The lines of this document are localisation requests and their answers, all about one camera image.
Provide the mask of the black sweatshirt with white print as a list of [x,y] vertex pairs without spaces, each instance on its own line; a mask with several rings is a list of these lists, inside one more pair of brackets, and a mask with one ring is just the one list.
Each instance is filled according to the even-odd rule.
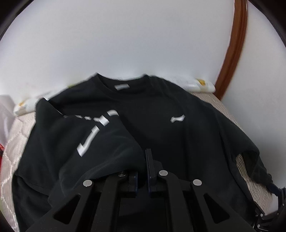
[[146,167],[144,153],[179,179],[200,179],[251,222],[252,196],[236,165],[267,185],[259,150],[211,104],[155,76],[99,74],[36,105],[35,125],[13,175],[14,209],[26,231],[84,180]]

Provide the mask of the striped beige quilted mattress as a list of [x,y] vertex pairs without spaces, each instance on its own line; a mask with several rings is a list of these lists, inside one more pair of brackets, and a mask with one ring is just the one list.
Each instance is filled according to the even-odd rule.
[[[26,147],[28,138],[31,134],[33,127],[34,125],[29,130],[25,130],[23,134],[13,132],[8,140],[3,157],[3,170],[6,171],[4,179],[10,180],[10,183],[5,184],[3,188],[5,190],[11,191],[10,196],[7,197],[7,201],[9,209],[11,210],[14,217],[14,223],[11,224],[9,228],[18,229],[19,231],[20,229],[18,226],[18,220],[16,218],[16,213],[14,209],[12,180],[13,175],[18,168],[20,159],[23,155],[24,149]],[[116,173],[136,175],[136,195],[133,197],[123,197],[121,199],[120,212],[117,218],[117,231],[172,231],[171,215],[168,211],[167,206],[167,196],[161,195],[157,198],[149,193],[147,183],[147,167],[138,170],[130,170]],[[95,179],[102,180],[107,176],[109,175],[105,175],[103,177]],[[63,199],[58,200],[52,206],[52,208],[57,206],[62,200],[68,197],[76,188],[74,188]],[[253,227],[255,219],[255,201],[253,197],[251,203],[251,222],[247,223]]]

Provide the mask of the red paper shopping bag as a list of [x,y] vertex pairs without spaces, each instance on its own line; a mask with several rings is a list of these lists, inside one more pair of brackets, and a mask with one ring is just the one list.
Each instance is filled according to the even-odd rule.
[[1,170],[2,160],[3,160],[3,153],[4,153],[4,147],[2,146],[2,144],[0,144],[0,170]]

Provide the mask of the white printed rolled sheet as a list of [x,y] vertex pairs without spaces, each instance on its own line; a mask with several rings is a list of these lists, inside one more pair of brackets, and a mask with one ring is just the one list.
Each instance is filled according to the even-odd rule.
[[[173,77],[167,79],[168,81],[180,86],[187,92],[205,92],[205,93],[214,93],[216,91],[215,85],[208,81],[198,78],[179,78]],[[19,104],[16,104],[13,113],[16,117],[19,117],[24,114],[28,114],[35,111],[37,102],[44,98],[45,100],[49,100],[52,97],[58,95],[59,93],[63,92],[66,89],[70,89],[71,87],[77,84],[67,85],[65,88],[61,89],[54,89],[47,93],[38,95],[36,97],[31,97],[23,100]]]

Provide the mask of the white plastic shopping bag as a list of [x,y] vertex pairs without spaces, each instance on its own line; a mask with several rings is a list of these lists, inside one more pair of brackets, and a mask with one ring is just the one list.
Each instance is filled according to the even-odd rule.
[[5,147],[11,126],[14,121],[15,103],[9,95],[1,95],[0,98],[0,130],[1,130],[1,145]]

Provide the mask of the brown wooden door frame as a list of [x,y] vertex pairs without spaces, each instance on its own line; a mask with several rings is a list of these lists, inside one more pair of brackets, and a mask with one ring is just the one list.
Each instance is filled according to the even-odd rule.
[[214,95],[221,100],[232,80],[245,41],[248,21],[247,0],[234,1],[234,17],[229,46],[221,71],[215,83]]

